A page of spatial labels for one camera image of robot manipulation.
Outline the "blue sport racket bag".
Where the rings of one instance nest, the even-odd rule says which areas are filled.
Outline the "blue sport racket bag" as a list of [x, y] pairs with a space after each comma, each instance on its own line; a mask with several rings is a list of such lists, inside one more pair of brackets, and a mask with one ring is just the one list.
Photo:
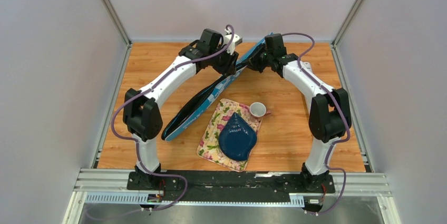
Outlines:
[[212, 84], [204, 87], [195, 96], [193, 96], [171, 119], [161, 133], [161, 139], [164, 141], [172, 141], [178, 137], [187, 127], [196, 121], [219, 95], [233, 82], [246, 68], [246, 62], [250, 58], [252, 52], [261, 45], [265, 44], [265, 39], [262, 38], [253, 47], [246, 52], [236, 64], [236, 73], [230, 76], [221, 76]]

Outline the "grey shuttlecock tube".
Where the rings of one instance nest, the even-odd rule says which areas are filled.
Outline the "grey shuttlecock tube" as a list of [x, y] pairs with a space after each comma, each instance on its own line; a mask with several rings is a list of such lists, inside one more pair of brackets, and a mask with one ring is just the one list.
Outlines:
[[311, 67], [311, 64], [309, 62], [303, 62], [302, 64], [308, 71], [310, 71], [310, 72], [313, 71], [312, 67]]

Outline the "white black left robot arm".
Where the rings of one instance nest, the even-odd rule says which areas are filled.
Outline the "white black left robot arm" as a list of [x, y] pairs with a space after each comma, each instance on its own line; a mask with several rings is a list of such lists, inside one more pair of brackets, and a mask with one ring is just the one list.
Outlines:
[[123, 123], [131, 133], [130, 139], [135, 142], [135, 171], [141, 175], [140, 181], [147, 189], [156, 189], [163, 176], [156, 146], [157, 135], [163, 126], [161, 107], [186, 80], [208, 66], [221, 75], [235, 74], [236, 47], [241, 43], [242, 37], [231, 25], [226, 26], [224, 34], [206, 28], [199, 39], [180, 50], [169, 68], [155, 80], [139, 90], [126, 92], [121, 107]]

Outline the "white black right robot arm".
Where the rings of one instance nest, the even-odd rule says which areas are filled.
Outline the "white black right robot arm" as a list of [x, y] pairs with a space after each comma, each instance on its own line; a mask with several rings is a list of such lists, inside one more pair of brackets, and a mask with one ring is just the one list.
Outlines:
[[313, 142], [302, 166], [300, 184], [304, 190], [313, 192], [332, 170], [329, 163], [336, 145], [351, 137], [349, 95], [343, 88], [335, 89], [326, 84], [305, 67], [302, 57], [309, 48], [300, 55], [288, 53], [283, 38], [279, 33], [265, 36], [248, 56], [247, 67], [258, 72], [271, 68], [305, 97]]

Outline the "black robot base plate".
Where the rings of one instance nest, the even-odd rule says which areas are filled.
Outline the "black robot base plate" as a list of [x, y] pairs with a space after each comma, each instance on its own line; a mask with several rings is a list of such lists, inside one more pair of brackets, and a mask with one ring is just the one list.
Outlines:
[[335, 193], [334, 181], [327, 175], [320, 184], [308, 185], [299, 173], [167, 170], [162, 177], [131, 171], [128, 190], [163, 192], [163, 200], [202, 202], [283, 203], [290, 194]]

